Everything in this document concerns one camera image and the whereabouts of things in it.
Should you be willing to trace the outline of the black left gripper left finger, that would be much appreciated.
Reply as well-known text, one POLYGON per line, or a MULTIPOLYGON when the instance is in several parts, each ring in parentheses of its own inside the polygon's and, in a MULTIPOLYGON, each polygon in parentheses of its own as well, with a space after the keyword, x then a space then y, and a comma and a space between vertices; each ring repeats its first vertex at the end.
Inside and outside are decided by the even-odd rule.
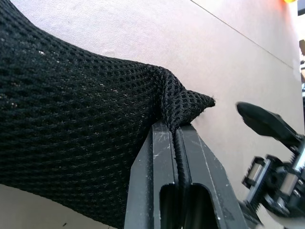
POLYGON ((124 228, 179 227, 178 171, 172 133, 152 125, 130 173, 124 228))

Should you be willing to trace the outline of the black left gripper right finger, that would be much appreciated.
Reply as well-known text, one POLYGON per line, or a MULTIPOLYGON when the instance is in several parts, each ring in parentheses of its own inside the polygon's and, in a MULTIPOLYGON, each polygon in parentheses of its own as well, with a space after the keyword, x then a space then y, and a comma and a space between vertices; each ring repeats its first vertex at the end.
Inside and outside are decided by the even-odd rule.
POLYGON ((176 131, 186 175, 184 229, 247 227, 226 171, 192 125, 176 131))

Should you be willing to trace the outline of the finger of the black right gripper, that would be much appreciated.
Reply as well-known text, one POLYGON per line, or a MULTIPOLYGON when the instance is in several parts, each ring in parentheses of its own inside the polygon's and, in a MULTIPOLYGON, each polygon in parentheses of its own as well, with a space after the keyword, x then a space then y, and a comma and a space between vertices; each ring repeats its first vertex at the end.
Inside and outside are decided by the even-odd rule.
POLYGON ((247 102, 238 102, 236 109, 249 128, 259 135, 276 139, 287 148, 299 147, 305 139, 276 113, 247 102))

